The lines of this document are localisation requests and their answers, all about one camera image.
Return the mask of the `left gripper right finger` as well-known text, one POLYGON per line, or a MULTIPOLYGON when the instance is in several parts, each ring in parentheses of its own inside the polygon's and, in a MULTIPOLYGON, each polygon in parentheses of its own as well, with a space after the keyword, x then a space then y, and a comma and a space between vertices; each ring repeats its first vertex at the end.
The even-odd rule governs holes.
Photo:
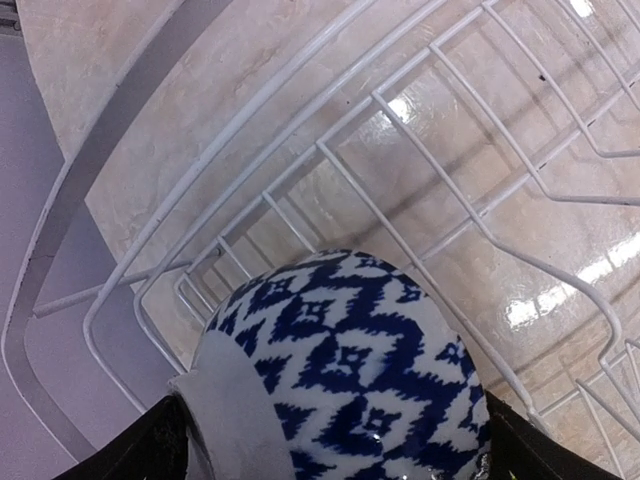
POLYGON ((491 392, 489 479, 614 480, 618 476, 564 448, 491 392))

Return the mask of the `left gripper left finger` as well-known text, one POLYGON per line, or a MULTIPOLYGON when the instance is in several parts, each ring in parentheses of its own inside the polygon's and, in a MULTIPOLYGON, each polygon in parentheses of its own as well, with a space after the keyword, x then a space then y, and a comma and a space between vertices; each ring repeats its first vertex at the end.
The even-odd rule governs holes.
POLYGON ((167 395, 119 436, 56 480, 184 480, 187 419, 178 397, 167 395))

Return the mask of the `blue white patterned bowl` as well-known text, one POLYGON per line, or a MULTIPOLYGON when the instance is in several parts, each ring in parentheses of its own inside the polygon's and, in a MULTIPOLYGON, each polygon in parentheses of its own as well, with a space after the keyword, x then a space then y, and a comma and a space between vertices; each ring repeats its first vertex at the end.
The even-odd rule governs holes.
POLYGON ((238 287, 171 389, 217 479, 474 479, 491 446, 459 335, 409 276, 358 251, 238 287))

